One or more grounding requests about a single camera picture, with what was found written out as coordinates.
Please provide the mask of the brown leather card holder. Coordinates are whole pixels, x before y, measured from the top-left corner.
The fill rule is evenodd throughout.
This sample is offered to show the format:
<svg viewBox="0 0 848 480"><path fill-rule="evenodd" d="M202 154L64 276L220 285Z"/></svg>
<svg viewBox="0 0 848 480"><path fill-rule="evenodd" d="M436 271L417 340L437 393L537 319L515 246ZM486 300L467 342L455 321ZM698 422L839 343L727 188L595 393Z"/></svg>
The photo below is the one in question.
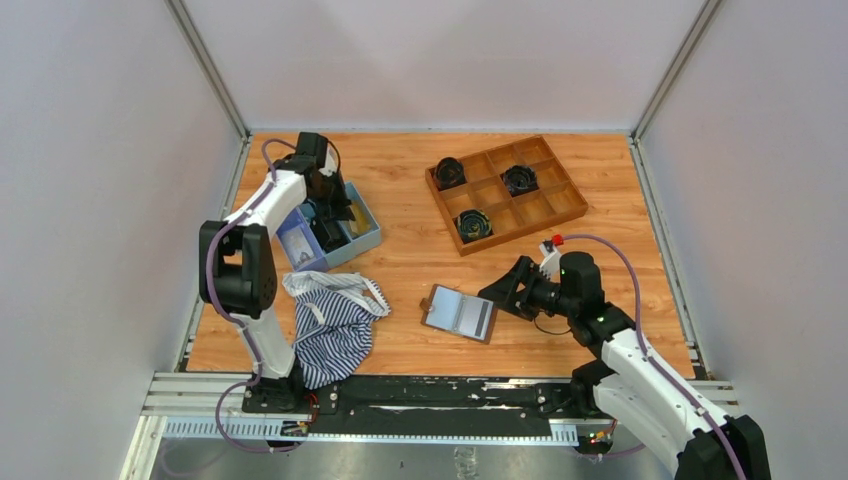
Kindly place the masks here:
<svg viewBox="0 0 848 480"><path fill-rule="evenodd" d="M482 344L491 342L497 310L490 300L434 284L419 307L422 325Z"/></svg>

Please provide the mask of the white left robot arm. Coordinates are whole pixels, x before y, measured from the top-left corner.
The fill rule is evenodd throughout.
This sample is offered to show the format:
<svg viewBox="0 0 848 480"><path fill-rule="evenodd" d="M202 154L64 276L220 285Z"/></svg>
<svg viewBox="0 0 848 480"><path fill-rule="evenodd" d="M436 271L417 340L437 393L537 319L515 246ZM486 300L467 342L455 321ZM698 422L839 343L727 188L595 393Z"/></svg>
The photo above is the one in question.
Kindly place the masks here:
<svg viewBox="0 0 848 480"><path fill-rule="evenodd" d="M253 374L247 392L267 394L283 413L298 411L307 389L273 308L278 281L271 237L304 202L324 221L354 217L332 141L301 132L291 149L266 161L268 172L244 205L199 230L200 297L236 326L248 349Z"/></svg>

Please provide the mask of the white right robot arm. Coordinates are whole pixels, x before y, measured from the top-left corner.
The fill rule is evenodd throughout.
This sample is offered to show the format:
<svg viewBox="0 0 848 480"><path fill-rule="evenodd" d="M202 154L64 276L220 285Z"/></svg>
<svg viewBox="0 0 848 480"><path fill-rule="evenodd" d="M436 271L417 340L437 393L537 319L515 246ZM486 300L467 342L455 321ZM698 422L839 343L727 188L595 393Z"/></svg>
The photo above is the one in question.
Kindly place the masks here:
<svg viewBox="0 0 848 480"><path fill-rule="evenodd" d="M623 424L676 479L768 479L765 436L748 415L733 416L683 379L649 344L636 321L605 297L594 258L581 251L520 257L482 298L512 315L563 316L594 356L575 369L571 403L584 417Z"/></svg>

